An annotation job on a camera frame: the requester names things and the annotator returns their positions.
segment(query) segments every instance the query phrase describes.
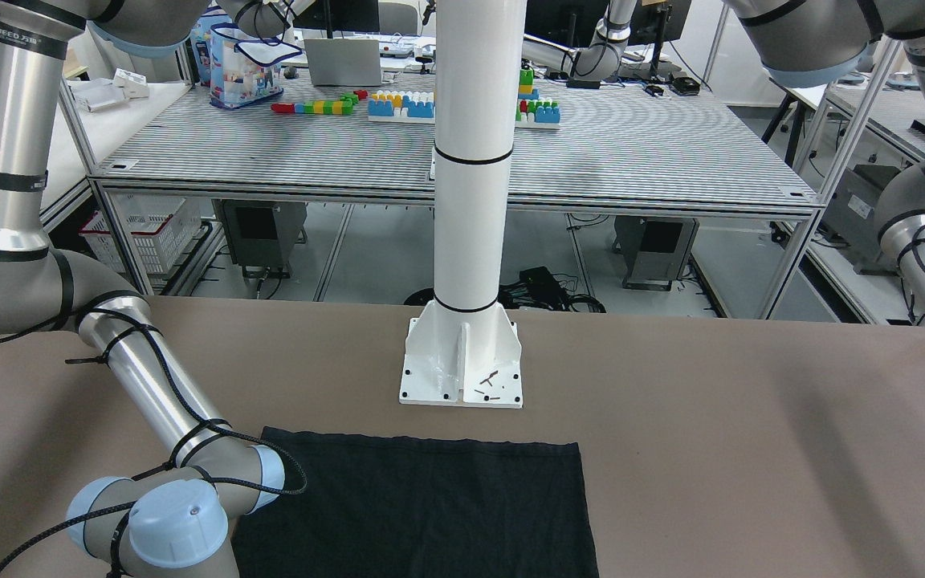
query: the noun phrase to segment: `black fabric mat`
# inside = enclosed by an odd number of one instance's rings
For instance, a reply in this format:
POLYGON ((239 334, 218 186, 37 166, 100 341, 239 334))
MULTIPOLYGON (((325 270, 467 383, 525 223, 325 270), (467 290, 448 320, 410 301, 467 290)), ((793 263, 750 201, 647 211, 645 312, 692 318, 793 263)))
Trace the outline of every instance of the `black fabric mat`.
POLYGON ((242 578, 598 576, 576 443, 262 437, 309 488, 242 517, 242 578))

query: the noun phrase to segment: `white mounting bracket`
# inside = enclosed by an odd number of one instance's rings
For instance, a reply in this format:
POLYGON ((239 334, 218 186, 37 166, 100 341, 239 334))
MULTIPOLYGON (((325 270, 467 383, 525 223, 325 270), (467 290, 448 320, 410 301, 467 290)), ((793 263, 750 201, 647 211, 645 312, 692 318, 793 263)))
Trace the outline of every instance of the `white mounting bracket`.
POLYGON ((399 402, 521 409, 520 353, 516 324, 499 303, 455 312, 430 301, 409 321, 399 402))

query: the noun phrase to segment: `white pole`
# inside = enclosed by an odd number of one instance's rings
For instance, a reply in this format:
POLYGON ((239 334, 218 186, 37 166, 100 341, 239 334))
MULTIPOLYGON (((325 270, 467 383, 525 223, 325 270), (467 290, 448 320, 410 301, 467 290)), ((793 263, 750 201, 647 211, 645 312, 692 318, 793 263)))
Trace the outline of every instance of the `white pole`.
POLYGON ((406 341, 403 403, 522 406, 520 344, 496 300, 525 11, 525 0, 438 4, 436 300, 406 341))

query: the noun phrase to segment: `white plastic basket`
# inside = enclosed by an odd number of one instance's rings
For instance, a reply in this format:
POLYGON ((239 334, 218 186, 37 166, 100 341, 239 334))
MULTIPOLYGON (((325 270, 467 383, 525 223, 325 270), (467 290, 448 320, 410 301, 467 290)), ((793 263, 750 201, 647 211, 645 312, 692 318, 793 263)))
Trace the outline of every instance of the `white plastic basket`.
MULTIPOLYGON (((128 214, 133 245, 150 274, 169 273, 184 246, 202 226, 202 216, 194 209, 196 204, 183 197, 129 194, 119 198, 118 205, 128 214)), ((96 211, 78 234, 88 241, 97 259, 117 273, 124 273, 124 263, 102 213, 96 211)))

